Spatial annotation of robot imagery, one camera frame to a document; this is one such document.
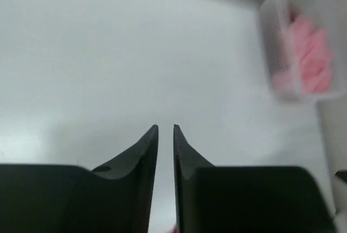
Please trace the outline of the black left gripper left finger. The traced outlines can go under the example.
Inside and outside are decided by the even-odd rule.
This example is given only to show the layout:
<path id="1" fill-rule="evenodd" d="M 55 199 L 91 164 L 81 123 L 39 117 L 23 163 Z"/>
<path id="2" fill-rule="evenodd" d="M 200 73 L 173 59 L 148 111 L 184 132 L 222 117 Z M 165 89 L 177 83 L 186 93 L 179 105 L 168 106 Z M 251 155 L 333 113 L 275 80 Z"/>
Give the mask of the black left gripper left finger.
<path id="1" fill-rule="evenodd" d="M 1 232 L 147 232 L 158 126 L 87 170 L 73 165 L 1 165 Z"/>

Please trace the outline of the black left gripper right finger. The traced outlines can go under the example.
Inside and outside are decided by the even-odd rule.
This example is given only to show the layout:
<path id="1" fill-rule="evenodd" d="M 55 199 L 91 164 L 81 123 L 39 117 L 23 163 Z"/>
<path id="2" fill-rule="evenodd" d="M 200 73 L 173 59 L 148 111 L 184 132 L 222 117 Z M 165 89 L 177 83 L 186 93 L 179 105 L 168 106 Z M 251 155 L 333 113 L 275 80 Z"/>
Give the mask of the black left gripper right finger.
<path id="1" fill-rule="evenodd" d="M 336 232 L 311 174 L 299 166 L 215 166 L 173 128 L 178 232 Z"/>

